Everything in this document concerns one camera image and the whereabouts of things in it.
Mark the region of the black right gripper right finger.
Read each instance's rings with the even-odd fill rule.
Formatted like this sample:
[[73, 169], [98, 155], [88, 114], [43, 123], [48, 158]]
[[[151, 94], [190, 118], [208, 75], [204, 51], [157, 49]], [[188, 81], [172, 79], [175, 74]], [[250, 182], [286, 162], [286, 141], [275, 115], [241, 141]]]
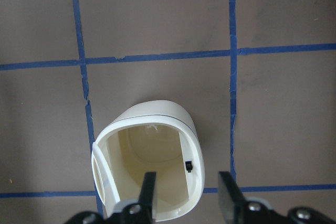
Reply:
[[260, 198], [246, 198], [230, 172], [218, 173], [218, 204], [226, 223], [275, 223], [274, 211]]

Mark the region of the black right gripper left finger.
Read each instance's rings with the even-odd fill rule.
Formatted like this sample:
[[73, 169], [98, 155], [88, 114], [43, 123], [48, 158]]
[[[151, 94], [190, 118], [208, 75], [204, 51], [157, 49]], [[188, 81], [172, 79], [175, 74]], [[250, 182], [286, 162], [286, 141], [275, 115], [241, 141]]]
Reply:
[[156, 172], [146, 172], [138, 198], [117, 203], [112, 223], [155, 223], [156, 202]]

